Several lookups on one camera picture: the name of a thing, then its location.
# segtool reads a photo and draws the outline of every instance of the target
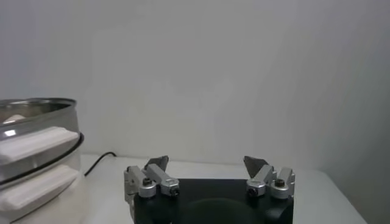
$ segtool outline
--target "stainless steel bowl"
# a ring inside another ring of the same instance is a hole
[[[6,121],[16,114],[25,118]],[[69,131],[79,132],[76,101],[62,98],[0,100],[0,141],[49,127],[63,127]],[[77,139],[15,163],[0,165],[0,185],[58,158],[76,142]]]

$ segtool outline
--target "table surface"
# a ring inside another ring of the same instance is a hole
[[[86,171],[97,155],[82,155]],[[146,164],[146,159],[107,156],[86,177],[89,211],[84,224],[133,223],[124,201],[123,170]],[[203,164],[170,161],[167,173],[176,178],[248,179],[244,165]],[[295,170],[295,224],[366,224],[329,177],[317,170]]]

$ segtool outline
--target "white handle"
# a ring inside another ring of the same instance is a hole
[[[61,193],[79,175],[65,165],[59,165],[37,177],[0,192],[0,211],[17,211],[34,203],[46,203]]]
[[[51,127],[0,141],[0,165],[5,165],[77,139],[79,134],[62,127]]]

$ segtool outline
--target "black rubber gasket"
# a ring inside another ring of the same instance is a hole
[[[14,177],[8,178],[8,179],[3,180],[3,181],[0,181],[0,186],[2,186],[4,184],[11,183],[11,182],[13,182],[13,181],[15,181],[17,179],[26,177],[26,176],[28,176],[30,174],[35,173],[36,171],[39,171],[39,170],[44,169],[44,168],[46,168],[46,167],[48,167],[50,165],[53,165],[54,163],[60,161],[61,159],[67,157],[68,155],[70,155],[72,152],[76,151],[76,149],[79,148],[79,146],[83,142],[84,142],[84,135],[83,135],[83,133],[80,133],[79,140],[76,142],[76,144],[73,147],[71,147],[68,151],[66,151],[64,154],[60,155],[59,157],[57,157],[57,158],[55,158],[53,160],[50,160],[47,163],[42,164],[42,165],[40,165],[40,166],[38,166],[38,167],[36,167],[34,169],[31,169],[31,170],[29,170],[27,172],[24,172],[24,173],[21,173],[19,175],[14,176]]]

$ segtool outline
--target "metal clamp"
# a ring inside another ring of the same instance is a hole
[[[151,198],[156,194],[156,183],[145,176],[138,166],[129,166],[124,171],[124,189],[125,198],[137,193],[140,197]]]
[[[246,181],[246,191],[250,197],[259,197],[266,193],[266,186],[276,178],[276,171],[270,165],[264,165],[251,179]]]
[[[154,180],[161,187],[161,193],[170,197],[177,197],[180,194],[179,180],[170,177],[156,164],[150,164],[146,167],[146,175]]]
[[[290,168],[283,168],[278,178],[271,184],[271,196],[277,199],[293,197],[295,191],[295,174]]]

